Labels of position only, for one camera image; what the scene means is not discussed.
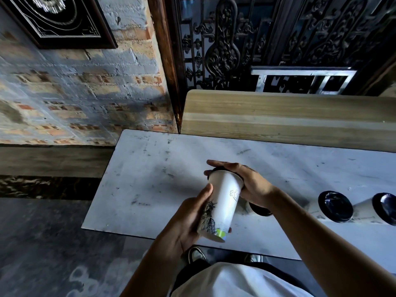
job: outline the black pants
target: black pants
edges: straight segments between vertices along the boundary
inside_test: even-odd
[[[292,284],[300,289],[303,289],[304,291],[307,291],[309,294],[312,294],[308,290],[308,288],[301,281],[299,281],[297,278],[279,270],[278,268],[275,268],[273,265],[270,265],[267,263],[246,263],[244,265],[266,270],[266,271],[274,274],[275,276],[279,277],[280,279],[283,279],[284,281],[288,282],[289,284]],[[174,290],[176,290],[178,287],[180,287],[183,283],[185,283],[187,280],[189,280],[192,276],[194,276],[195,274],[197,274],[197,273],[201,272],[202,270],[205,270],[206,268],[209,268],[209,267],[210,267],[210,264],[206,260],[203,260],[203,259],[197,259],[195,262],[185,266],[176,277],[176,281],[175,281],[175,284],[173,285],[171,295]]]

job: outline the person's left hand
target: person's left hand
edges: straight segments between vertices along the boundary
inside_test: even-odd
[[[195,198],[183,201],[174,216],[168,222],[163,232],[171,234],[182,253],[188,250],[199,239],[197,227],[202,214],[202,208],[213,191],[213,185],[208,183]]]

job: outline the white shirt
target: white shirt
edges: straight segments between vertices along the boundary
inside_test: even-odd
[[[230,263],[216,263],[191,277],[171,297],[282,296],[312,297],[265,270]]]

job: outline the person's right hand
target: person's right hand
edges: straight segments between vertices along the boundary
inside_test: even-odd
[[[276,191],[279,190],[258,172],[246,165],[211,159],[208,159],[206,163],[212,167],[224,166],[231,172],[241,175],[245,184],[241,191],[241,197],[255,205],[268,208],[267,202],[275,195]],[[210,173],[212,173],[212,170],[206,170],[204,172],[206,176],[209,176]]]

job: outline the paper cup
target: paper cup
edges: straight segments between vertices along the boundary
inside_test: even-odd
[[[269,216],[273,215],[273,213],[271,213],[268,208],[255,205],[255,204],[247,202],[247,201],[246,201],[246,205],[245,205],[245,210],[250,215],[257,214],[257,215],[263,216],[263,217],[269,217]]]
[[[353,215],[353,207],[348,198],[341,193],[325,191],[317,200],[308,205],[307,210],[316,219],[344,223]]]
[[[208,177],[208,183],[213,185],[213,192],[197,232],[207,239],[224,243],[244,181],[238,174],[216,167]]]
[[[353,207],[356,223],[390,224],[396,226],[396,196],[379,193]]]

